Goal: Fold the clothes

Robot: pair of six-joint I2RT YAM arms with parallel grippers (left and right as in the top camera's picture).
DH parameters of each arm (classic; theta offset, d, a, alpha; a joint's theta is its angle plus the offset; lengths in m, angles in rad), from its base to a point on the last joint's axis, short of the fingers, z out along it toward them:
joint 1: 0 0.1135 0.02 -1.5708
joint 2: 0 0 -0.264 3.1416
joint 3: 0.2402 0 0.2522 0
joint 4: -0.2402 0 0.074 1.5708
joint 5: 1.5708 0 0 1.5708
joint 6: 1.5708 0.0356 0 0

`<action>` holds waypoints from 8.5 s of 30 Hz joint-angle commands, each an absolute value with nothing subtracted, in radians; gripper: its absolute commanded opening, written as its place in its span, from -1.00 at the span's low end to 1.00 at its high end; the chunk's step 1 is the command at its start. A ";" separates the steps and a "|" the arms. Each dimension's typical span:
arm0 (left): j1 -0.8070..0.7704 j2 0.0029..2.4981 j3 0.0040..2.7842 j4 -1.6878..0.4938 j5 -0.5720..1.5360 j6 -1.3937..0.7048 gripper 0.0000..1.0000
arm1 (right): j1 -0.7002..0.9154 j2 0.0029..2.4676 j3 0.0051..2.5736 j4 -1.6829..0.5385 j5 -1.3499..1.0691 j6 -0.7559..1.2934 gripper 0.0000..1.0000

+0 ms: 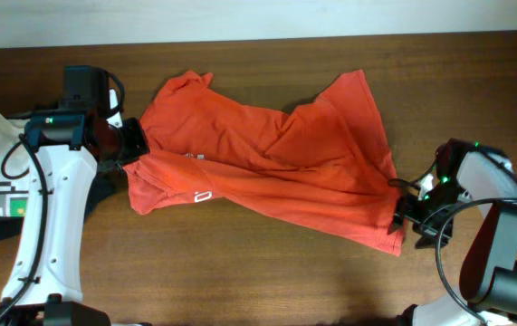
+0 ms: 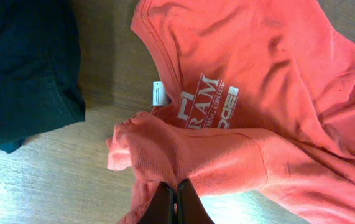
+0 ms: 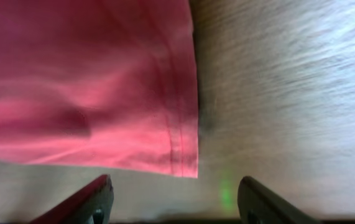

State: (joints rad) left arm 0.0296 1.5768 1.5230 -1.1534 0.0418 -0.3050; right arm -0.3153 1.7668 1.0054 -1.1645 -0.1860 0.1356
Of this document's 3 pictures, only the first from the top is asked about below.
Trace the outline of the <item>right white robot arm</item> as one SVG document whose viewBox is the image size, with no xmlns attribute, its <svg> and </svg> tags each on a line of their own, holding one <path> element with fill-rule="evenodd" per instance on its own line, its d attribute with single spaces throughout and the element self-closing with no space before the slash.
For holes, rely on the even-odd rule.
<svg viewBox="0 0 517 326">
<path fill-rule="evenodd" d="M 392 178 L 401 195 L 390 232 L 410 223 L 419 234 L 416 248 L 432 248 L 445 295 L 413 304 L 397 325 L 517 324 L 517 175 L 500 149 L 450 139 L 436 150 L 424 174 L 412 181 Z M 453 236 L 453 222 L 476 208 L 483 223 L 465 256 L 459 285 L 450 284 L 442 250 Z"/>
</svg>

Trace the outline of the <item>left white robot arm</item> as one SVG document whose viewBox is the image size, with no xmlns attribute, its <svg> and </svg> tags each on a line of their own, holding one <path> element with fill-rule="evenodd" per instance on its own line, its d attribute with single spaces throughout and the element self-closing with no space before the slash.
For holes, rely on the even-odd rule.
<svg viewBox="0 0 517 326">
<path fill-rule="evenodd" d="M 0 114 L 0 220 L 23 220 L 0 325 L 109 325 L 83 304 L 80 254 L 91 184 L 148 153 L 135 118 Z"/>
</svg>

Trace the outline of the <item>orange red t-shirt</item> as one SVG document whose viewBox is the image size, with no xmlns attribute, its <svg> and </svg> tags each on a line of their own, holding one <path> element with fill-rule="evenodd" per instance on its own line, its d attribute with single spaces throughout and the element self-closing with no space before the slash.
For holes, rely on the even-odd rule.
<svg viewBox="0 0 517 326">
<path fill-rule="evenodd" d="M 233 101 L 212 79 L 168 80 L 141 117 L 149 152 L 125 168 L 137 213 L 223 197 L 400 255 L 405 234 L 389 228 L 396 169 L 363 71 L 289 113 Z"/>
</svg>

